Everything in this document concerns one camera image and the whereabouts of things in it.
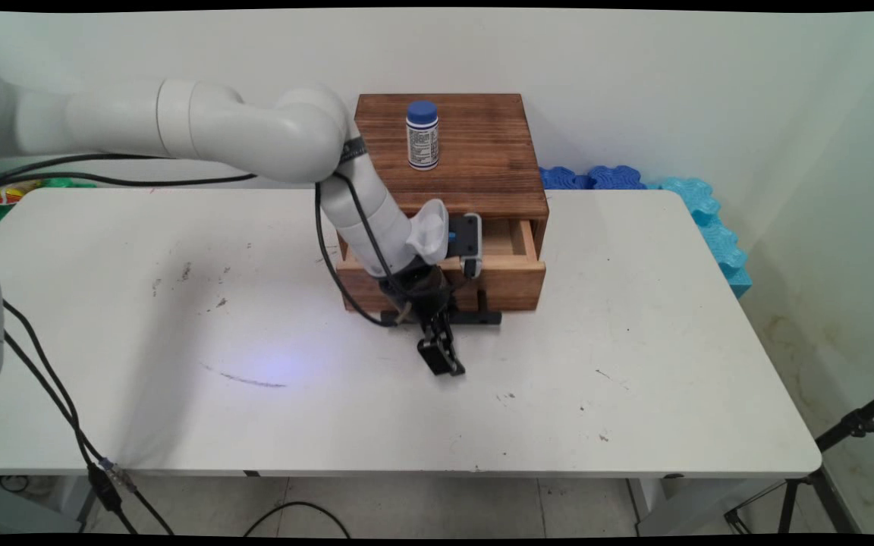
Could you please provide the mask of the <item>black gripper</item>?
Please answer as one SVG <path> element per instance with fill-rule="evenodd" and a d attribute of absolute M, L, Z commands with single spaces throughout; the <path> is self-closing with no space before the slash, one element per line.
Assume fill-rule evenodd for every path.
<path fill-rule="evenodd" d="M 451 311 L 452 286 L 440 266 L 412 262 L 405 269 L 382 279 L 382 293 L 394 311 L 382 313 L 395 324 L 418 324 L 423 338 L 417 352 L 434 375 L 465 373 L 454 348 Z"/>

